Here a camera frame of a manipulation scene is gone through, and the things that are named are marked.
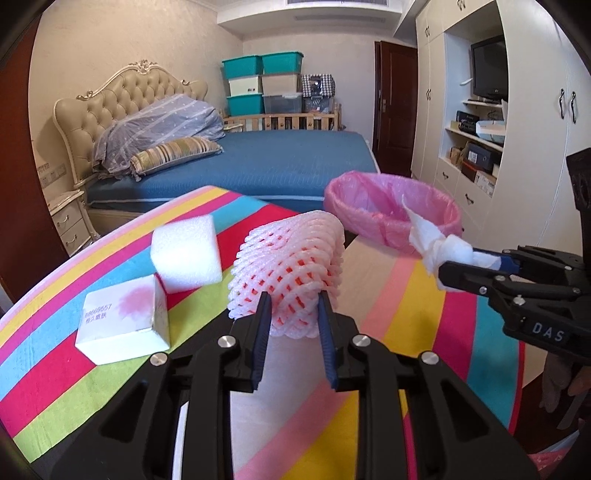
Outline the right hand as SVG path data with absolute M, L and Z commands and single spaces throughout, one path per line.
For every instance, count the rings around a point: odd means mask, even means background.
M 547 413 L 555 413 L 560 402 L 567 404 L 557 424 L 558 430 L 566 430 L 590 397 L 590 367 L 548 353 L 542 375 L 542 390 L 542 405 Z

